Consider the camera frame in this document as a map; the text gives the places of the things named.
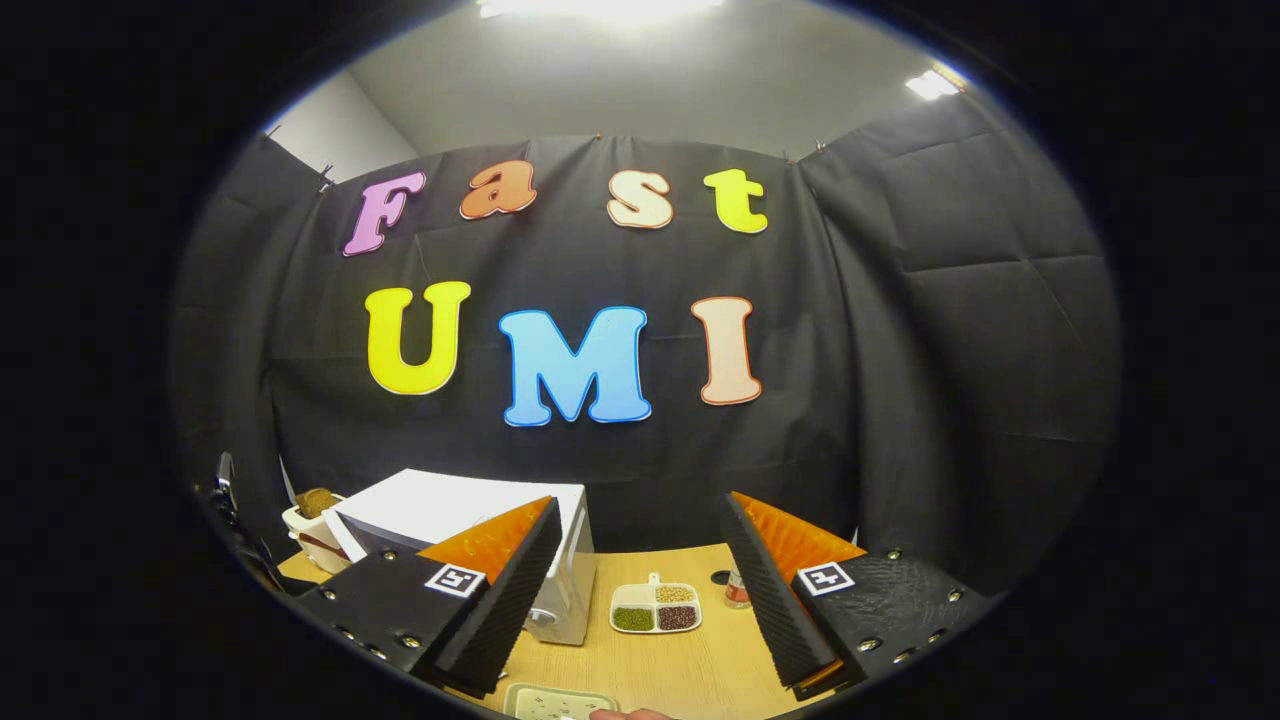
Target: letter m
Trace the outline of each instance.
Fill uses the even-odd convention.
[[[595,314],[577,352],[541,310],[521,310],[498,320],[511,340],[511,407],[508,425],[545,425],[552,419],[541,404],[547,387],[566,420],[577,420],[586,392],[595,383],[595,402],[586,414],[596,423],[644,420],[653,411],[640,395],[640,328],[648,318],[639,307],[605,307]]]

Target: spice jar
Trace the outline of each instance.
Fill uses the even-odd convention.
[[[724,585],[724,605],[741,610],[751,606],[751,600],[746,596],[746,587],[742,577],[737,574],[737,564],[728,571],[728,584]]]

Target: white box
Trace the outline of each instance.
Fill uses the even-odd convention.
[[[548,495],[559,501],[563,537],[525,619],[525,629],[543,642],[582,644],[595,583],[595,544],[584,486],[401,470],[321,515],[351,561],[358,562],[365,550],[347,530],[343,518],[378,528],[379,534],[403,544],[426,547]]]

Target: white tray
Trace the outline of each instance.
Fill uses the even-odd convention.
[[[617,710],[618,703],[599,693],[513,683],[502,711],[517,720],[588,720],[596,710]]]
[[[684,602],[658,602],[658,588],[659,587],[671,588],[684,588],[694,594],[694,600]],[[634,607],[636,610],[648,610],[653,612],[653,629],[652,630],[623,630],[622,628],[613,624],[613,611],[618,607]],[[677,630],[663,630],[658,626],[658,610],[662,607],[692,607],[694,609],[694,624],[687,628],[680,628]],[[613,589],[613,600],[609,602],[609,626],[620,633],[632,633],[639,635],[649,635],[658,633],[684,633],[692,630],[694,628],[703,624],[703,605],[698,601],[698,591],[694,585],[686,583],[663,583],[658,578],[658,573],[649,573],[649,582],[644,584],[634,585],[618,585]]]

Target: wooden table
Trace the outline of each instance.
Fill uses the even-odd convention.
[[[498,680],[497,692],[483,701],[453,694],[502,711],[508,685],[534,683],[605,694],[626,712],[649,707],[685,720],[763,720],[831,696],[827,692],[796,702],[778,684],[751,610],[726,606],[724,587],[710,582],[712,573],[726,570],[732,562],[727,544],[599,553],[598,559],[582,646],[541,643],[521,630],[507,661],[507,676]],[[330,577],[301,552],[282,562],[280,571],[311,582]],[[699,628],[637,635],[609,626],[613,588],[646,583],[649,573],[694,585],[703,606]]]

